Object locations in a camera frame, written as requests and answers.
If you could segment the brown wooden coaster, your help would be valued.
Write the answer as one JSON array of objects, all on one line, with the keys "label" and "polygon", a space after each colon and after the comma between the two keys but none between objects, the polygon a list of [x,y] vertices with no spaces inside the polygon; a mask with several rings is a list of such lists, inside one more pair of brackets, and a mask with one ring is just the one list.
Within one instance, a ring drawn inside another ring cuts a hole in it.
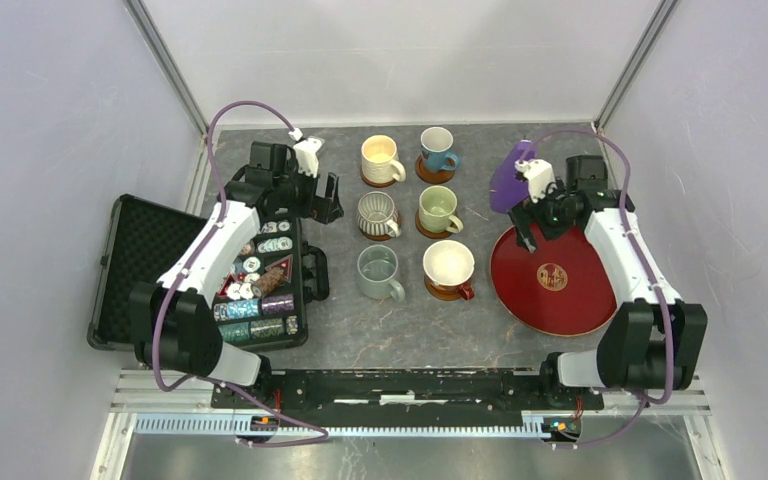
[{"label": "brown wooden coaster", "polygon": [[447,230],[443,230],[441,232],[432,232],[427,230],[421,222],[419,211],[417,211],[415,214],[415,227],[423,236],[430,239],[441,240],[441,239],[446,239],[452,235],[452,232],[449,232]]},{"label": "brown wooden coaster", "polygon": [[456,171],[440,170],[437,172],[431,172],[425,167],[423,157],[418,156],[415,161],[415,173],[423,182],[432,185],[439,185],[450,181],[455,176]]},{"label": "brown wooden coaster", "polygon": [[363,230],[360,230],[360,233],[365,238],[367,238],[367,239],[369,239],[371,241],[376,241],[376,242],[388,241],[388,240],[391,240],[391,239],[398,238],[401,235],[401,234],[396,234],[396,235],[390,235],[390,234],[373,235],[373,234],[367,233],[367,232],[365,232]]},{"label": "brown wooden coaster", "polygon": [[369,180],[362,172],[360,174],[360,178],[362,179],[362,181],[366,185],[368,185],[368,186],[370,186],[372,188],[387,188],[387,187],[389,187],[391,185],[394,185],[394,184],[398,183],[398,180],[396,180],[396,179],[391,179],[391,180],[389,180],[387,182],[383,182],[383,183],[381,183],[381,182],[374,182],[372,180]]},{"label": "brown wooden coaster", "polygon": [[424,285],[427,291],[437,299],[444,301],[455,301],[462,299],[462,296],[457,287],[436,285],[429,278],[424,279]]}]

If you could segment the grey ribbed mug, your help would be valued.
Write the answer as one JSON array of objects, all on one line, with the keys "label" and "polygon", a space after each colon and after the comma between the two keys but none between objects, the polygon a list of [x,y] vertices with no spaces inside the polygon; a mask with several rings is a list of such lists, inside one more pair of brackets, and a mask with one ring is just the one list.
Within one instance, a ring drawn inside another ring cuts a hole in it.
[{"label": "grey ribbed mug", "polygon": [[401,216],[394,199],[384,192],[368,192],[358,202],[357,225],[373,235],[401,234]]}]

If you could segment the cream ribbed mug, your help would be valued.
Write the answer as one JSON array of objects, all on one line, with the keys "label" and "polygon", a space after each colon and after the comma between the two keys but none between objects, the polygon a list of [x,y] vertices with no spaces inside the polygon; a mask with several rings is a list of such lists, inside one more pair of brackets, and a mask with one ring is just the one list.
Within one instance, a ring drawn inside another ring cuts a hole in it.
[{"label": "cream ribbed mug", "polygon": [[391,179],[404,182],[407,178],[395,140],[386,135],[368,137],[361,146],[361,172],[374,182]]}]

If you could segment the plain grey mug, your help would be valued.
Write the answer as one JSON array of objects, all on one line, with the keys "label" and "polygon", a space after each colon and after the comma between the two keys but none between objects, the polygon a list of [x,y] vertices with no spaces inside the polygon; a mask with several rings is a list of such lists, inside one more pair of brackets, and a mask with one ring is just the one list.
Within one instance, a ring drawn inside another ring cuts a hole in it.
[{"label": "plain grey mug", "polygon": [[356,283],[367,297],[405,301],[405,289],[397,279],[398,257],[386,245],[371,245],[362,250],[357,258],[356,272]]}]

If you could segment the pale green cup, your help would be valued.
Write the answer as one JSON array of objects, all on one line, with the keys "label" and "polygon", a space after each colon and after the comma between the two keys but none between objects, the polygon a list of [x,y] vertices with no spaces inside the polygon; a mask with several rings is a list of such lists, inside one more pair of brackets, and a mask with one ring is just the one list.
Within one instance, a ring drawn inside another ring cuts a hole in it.
[{"label": "pale green cup", "polygon": [[463,221],[457,216],[457,197],[449,188],[434,185],[426,188],[419,197],[418,210],[423,226],[432,232],[447,230],[461,233]]}]

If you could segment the blue white cup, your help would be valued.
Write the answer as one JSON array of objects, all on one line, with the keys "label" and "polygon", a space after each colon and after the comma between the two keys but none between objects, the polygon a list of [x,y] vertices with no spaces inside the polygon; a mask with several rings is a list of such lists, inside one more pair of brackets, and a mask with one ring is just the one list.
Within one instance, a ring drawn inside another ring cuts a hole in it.
[{"label": "blue white cup", "polygon": [[454,135],[444,127],[425,129],[420,136],[425,168],[432,173],[453,172],[460,166],[460,158],[453,152]]}]

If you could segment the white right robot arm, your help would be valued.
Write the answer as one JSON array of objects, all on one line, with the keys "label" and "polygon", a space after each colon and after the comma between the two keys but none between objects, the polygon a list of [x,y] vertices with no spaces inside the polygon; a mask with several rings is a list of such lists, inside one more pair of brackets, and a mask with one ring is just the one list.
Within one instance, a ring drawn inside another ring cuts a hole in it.
[{"label": "white right robot arm", "polygon": [[700,304],[685,302],[657,268],[638,230],[628,194],[610,187],[605,160],[578,155],[566,160],[565,179],[529,153],[513,152],[491,182],[496,208],[509,216],[518,246],[537,251],[535,235],[547,241],[571,228],[601,261],[616,312],[594,350],[553,354],[551,372],[537,382],[540,400],[551,408],[572,401],[578,388],[662,389],[663,403],[687,389],[707,329]]}]

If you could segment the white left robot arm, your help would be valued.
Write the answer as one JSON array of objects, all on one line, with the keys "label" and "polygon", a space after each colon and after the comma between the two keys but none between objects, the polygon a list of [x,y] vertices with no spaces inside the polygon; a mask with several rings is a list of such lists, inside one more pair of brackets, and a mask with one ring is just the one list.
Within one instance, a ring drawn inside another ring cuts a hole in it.
[{"label": "white left robot arm", "polygon": [[293,145],[254,142],[247,165],[225,184],[212,213],[181,258],[153,282],[139,282],[129,295],[131,340],[138,361],[152,368],[236,384],[250,407],[266,405],[273,379],[261,372],[260,356],[221,337],[212,303],[233,259],[261,230],[269,216],[292,216],[331,223],[344,214],[339,179],[327,177],[317,195],[318,137]]}]

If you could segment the purple plastic object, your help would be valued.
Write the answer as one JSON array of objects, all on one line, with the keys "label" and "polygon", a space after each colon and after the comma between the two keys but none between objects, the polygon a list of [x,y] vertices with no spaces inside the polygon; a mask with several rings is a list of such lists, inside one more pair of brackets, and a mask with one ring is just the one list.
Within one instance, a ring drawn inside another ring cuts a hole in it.
[{"label": "purple plastic object", "polygon": [[522,180],[516,169],[516,162],[534,158],[532,142],[520,140],[496,168],[490,180],[489,204],[493,212],[507,213],[511,208],[529,197],[528,184]]}]

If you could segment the all in triangle card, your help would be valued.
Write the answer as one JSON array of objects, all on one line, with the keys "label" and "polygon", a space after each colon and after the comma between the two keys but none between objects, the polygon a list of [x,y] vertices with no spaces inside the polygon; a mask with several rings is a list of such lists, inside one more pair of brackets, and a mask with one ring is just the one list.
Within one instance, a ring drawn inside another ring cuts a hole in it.
[{"label": "all in triangle card", "polygon": [[273,278],[279,278],[282,283],[289,283],[292,278],[293,256],[286,255],[268,264],[265,273]]}]

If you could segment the red round tray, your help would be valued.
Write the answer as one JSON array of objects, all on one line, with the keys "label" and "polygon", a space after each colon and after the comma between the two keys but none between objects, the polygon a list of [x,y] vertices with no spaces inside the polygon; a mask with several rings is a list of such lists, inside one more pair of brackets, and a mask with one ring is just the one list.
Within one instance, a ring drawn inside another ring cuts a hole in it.
[{"label": "red round tray", "polygon": [[592,333],[614,316],[613,288],[594,248],[574,227],[555,240],[531,227],[538,249],[517,244],[511,227],[497,239],[489,261],[495,293],[523,324],[545,334]]}]

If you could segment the brown poker chip stack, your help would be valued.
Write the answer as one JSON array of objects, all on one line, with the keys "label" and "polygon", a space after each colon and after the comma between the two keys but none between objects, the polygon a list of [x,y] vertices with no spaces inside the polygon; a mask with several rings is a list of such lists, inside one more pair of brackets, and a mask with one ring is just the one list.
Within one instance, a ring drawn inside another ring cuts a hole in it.
[{"label": "brown poker chip stack", "polygon": [[279,278],[273,278],[264,273],[251,285],[251,291],[254,298],[264,298],[281,287],[284,283]]}]

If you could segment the black poker chip case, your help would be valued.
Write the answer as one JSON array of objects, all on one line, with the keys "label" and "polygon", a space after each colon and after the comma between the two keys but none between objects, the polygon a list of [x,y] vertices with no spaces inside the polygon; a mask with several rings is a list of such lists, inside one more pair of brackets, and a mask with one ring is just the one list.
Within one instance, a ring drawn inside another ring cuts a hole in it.
[{"label": "black poker chip case", "polygon": [[[97,350],[132,347],[129,295],[139,282],[154,282],[187,250],[206,221],[130,194],[114,202],[100,283],[87,342]],[[293,256],[292,278],[264,298],[251,285],[265,267]],[[213,301],[224,341],[250,351],[300,346],[308,338],[306,306],[330,293],[327,257],[309,244],[300,219],[279,215],[261,224],[226,267]]]}]

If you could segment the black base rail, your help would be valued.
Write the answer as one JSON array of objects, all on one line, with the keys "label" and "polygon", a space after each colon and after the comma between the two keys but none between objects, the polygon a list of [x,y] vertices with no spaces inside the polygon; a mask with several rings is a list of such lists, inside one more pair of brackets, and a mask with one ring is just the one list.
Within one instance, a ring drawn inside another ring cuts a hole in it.
[{"label": "black base rail", "polygon": [[521,414],[601,410],[601,395],[529,368],[274,370],[249,388],[320,427],[518,426]]}]

